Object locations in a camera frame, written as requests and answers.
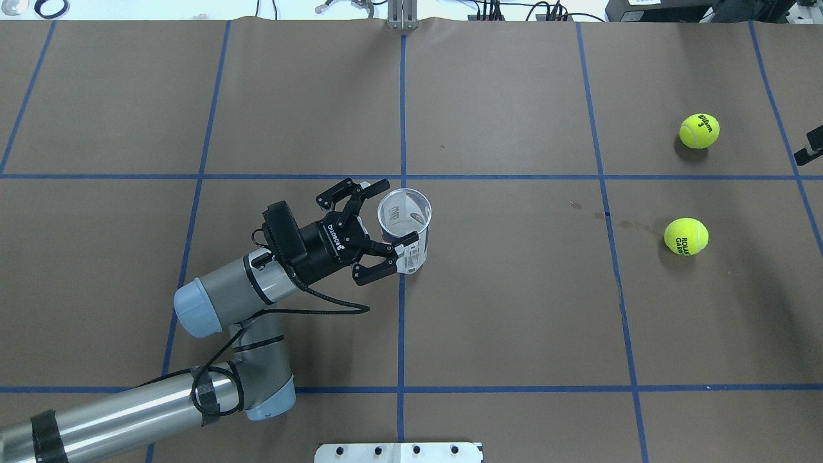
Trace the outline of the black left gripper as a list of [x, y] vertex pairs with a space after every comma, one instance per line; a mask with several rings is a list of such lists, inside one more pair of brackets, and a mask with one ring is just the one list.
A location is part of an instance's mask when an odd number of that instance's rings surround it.
[[374, 241], [359, 216], [363, 203], [388, 190], [387, 179], [367, 186], [346, 178], [316, 197], [321, 209], [337, 219], [322, 219], [298, 230], [307, 256], [296, 265], [306, 284], [314, 284], [338, 270], [352, 266], [352, 278], [365, 286], [399, 272], [400, 259], [420, 235], [413, 231], [396, 241]]

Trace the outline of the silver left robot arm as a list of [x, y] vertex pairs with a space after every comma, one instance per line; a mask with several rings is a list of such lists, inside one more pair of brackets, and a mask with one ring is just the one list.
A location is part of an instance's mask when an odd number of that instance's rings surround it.
[[359, 219], [328, 213], [301, 228], [273, 208], [258, 229], [264, 240], [243, 258], [180, 287], [177, 322], [191, 337], [227, 333], [200, 363], [180, 367], [100, 401], [48, 408], [2, 427], [3, 462], [97, 462], [150, 446], [236, 413], [276, 418], [296, 404], [282, 302], [296, 293], [339, 306], [339, 314], [368, 307], [321, 293], [315, 282], [342, 269], [359, 286], [399, 272], [404, 255], [424, 240], [421, 226], [403, 226], [375, 241]]

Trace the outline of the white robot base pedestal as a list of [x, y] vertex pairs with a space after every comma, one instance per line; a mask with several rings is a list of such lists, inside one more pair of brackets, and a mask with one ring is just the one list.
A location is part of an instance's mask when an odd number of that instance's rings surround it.
[[369, 442], [323, 444], [314, 462], [483, 462], [481, 443]]

